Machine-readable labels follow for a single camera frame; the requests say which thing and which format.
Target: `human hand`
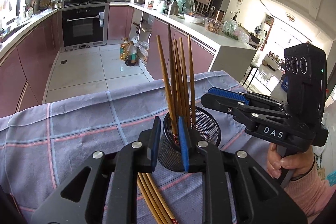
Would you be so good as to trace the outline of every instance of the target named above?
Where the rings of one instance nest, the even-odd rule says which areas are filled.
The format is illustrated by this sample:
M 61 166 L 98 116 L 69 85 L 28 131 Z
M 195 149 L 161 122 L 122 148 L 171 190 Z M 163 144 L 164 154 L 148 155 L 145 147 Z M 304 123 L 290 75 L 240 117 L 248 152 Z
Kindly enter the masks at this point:
M 267 172 L 273 178 L 279 178 L 281 167 L 285 169 L 296 169 L 293 178 L 307 173 L 314 163 L 313 147 L 305 153 L 298 153 L 284 158 L 277 153 L 277 145 L 270 143 L 267 153 Z

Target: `oven handle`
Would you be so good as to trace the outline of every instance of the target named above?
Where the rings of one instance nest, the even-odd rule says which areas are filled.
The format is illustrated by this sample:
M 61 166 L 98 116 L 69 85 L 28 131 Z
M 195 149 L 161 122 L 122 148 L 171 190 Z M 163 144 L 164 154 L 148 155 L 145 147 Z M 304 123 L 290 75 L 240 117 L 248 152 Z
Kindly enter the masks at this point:
M 94 17 L 82 17 L 82 18 L 75 18 L 75 19 L 67 19 L 67 22 L 69 22 L 69 21 L 75 21 L 75 20 L 80 20 L 80 19 L 88 19 L 88 18 L 99 18 L 99 15 L 98 16 L 94 16 Z

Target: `ceiling light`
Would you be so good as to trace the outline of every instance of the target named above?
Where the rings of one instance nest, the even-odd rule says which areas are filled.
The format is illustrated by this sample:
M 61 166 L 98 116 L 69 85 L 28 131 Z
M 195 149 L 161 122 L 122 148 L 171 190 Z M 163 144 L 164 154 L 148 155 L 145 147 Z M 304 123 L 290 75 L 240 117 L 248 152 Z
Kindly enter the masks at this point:
M 288 18 L 290 22 L 295 22 L 295 17 L 289 13 L 285 13 L 285 16 Z

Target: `wooden chopstick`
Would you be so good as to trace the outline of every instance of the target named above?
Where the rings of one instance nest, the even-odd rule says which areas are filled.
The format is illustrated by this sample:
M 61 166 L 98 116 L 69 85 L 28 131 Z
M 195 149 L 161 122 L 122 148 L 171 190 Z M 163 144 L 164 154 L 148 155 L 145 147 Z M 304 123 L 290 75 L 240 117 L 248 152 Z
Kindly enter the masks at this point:
M 156 40 L 157 40 L 157 45 L 158 45 L 158 48 L 159 48 L 161 68 L 162 68 L 162 74 L 163 74 L 163 81 L 165 83 L 165 90 L 166 90 L 166 97 L 167 97 L 168 108 L 169 108 L 171 128 L 172 128 L 173 134 L 175 135 L 175 140 L 177 140 L 178 131 L 177 131 L 175 109 L 174 109 L 173 99 L 172 99 L 172 95 L 171 95 L 171 91 L 170 91 L 169 78 L 168 78 L 168 73 L 167 73 L 167 68 L 166 68 L 165 57 L 163 55 L 163 49 L 162 49 L 161 39 L 160 39 L 159 35 L 156 36 Z
M 195 81 L 194 81 L 193 54 L 191 52 L 191 38 L 189 34 L 188 34 L 188 49 L 189 49 L 189 74 L 190 74 L 191 127 L 194 128 L 196 125 Z
M 171 38 L 170 24 L 168 24 L 168 45 L 169 45 L 169 68 L 170 68 L 170 85 L 174 103 L 174 109 L 177 109 L 176 79 L 175 79 L 175 57 L 173 50 L 173 40 Z
M 165 221 L 163 221 L 164 223 L 171 223 L 171 219 L 167 213 L 167 211 L 165 210 L 165 208 L 163 207 L 162 203 L 159 200 L 159 197 L 157 196 L 155 190 L 154 190 L 154 186 L 150 183 L 148 176 L 145 175 L 145 173 L 141 174 L 145 184 L 147 185 L 147 188 L 149 189 L 151 196 L 154 198 L 154 201 L 156 203 L 156 205 L 159 207 L 159 210 L 161 212 L 161 214 L 163 215 L 163 217 L 165 218 Z
M 154 182 L 154 180 L 153 180 L 151 174 L 146 173 L 146 175 L 147 175 L 148 180 L 149 180 L 150 184 L 152 185 L 152 187 L 153 187 L 153 189 L 154 189 L 154 191 L 155 191 L 157 197 L 159 198 L 159 200 L 160 200 L 162 206 L 165 208 L 167 214 L 169 215 L 170 219 L 171 219 L 171 220 L 175 219 L 175 217 L 174 217 L 172 211 L 169 209 L 169 207 L 167 206 L 165 200 L 163 199 L 162 195 L 160 194 L 158 188 L 156 187 L 155 182 Z
M 154 207 L 155 209 L 155 212 L 157 213 L 157 215 L 159 216 L 160 220 L 161 220 L 161 223 L 163 224 L 169 224 L 169 222 L 167 222 L 167 220 L 164 218 L 158 204 L 155 202 L 155 199 L 153 198 L 152 194 L 151 194 L 151 191 L 149 190 L 148 188 L 148 184 L 145 182 L 145 179 L 143 177 L 143 174 L 142 173 L 138 173 L 138 178 L 140 179 L 141 183 L 142 183 L 142 186 L 152 204 L 152 206 Z
M 179 48 L 177 46 L 177 40 L 174 39 L 174 50 L 175 50 L 175 58 L 176 58 L 176 68 L 177 68 L 177 85 L 178 85 L 178 98 L 179 98 L 179 107 L 180 112 L 179 115 L 182 117 L 186 117 L 186 110 L 185 110 L 185 98 L 184 98 L 184 88 L 183 88 L 183 81 L 182 81 L 182 72 L 181 72 L 181 63 L 179 57 Z
M 138 184 L 138 187 L 139 187 L 139 189 L 140 189 L 140 191 L 141 191 L 141 193 L 143 195 L 143 198 L 144 198 L 144 200 L 145 200 L 145 202 L 146 202 L 149 210 L 151 211 L 154 219 L 156 220 L 156 222 L 158 224 L 163 224 L 162 221 L 161 221 L 161 219 L 159 218 L 159 215 L 157 214 L 157 212 L 156 212 L 153 204 L 151 203 L 151 200 L 149 199 L 149 197 L 148 197 L 148 195 L 147 195 L 147 193 L 145 191 L 145 188 L 144 188 L 144 186 L 143 186 L 143 184 L 141 182 L 141 179 L 140 179 L 139 175 L 138 175 L 138 179 L 137 179 L 137 184 Z
M 186 124 L 190 125 L 190 105 L 189 105 L 189 92 L 188 92 L 188 81 L 187 81 L 187 71 L 185 67 L 184 49 L 182 37 L 180 37 L 180 48 L 181 48 L 181 63 L 182 63 L 182 77 L 183 77 L 183 88 L 184 88 L 184 100 L 185 100 L 185 121 Z

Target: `camera lens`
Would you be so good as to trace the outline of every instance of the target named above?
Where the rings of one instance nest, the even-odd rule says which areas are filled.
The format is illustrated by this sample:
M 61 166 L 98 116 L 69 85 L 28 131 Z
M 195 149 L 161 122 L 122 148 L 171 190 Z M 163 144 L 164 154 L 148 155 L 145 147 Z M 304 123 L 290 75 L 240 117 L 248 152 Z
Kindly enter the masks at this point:
M 292 71 L 294 74 L 297 74 L 297 70 L 298 70 L 297 58 L 293 56 L 292 57 Z
M 300 60 L 301 72 L 305 74 L 307 72 L 307 60 L 304 57 L 301 57 Z
M 291 63 L 289 62 L 289 59 L 286 58 L 286 70 L 289 70 L 291 68 Z

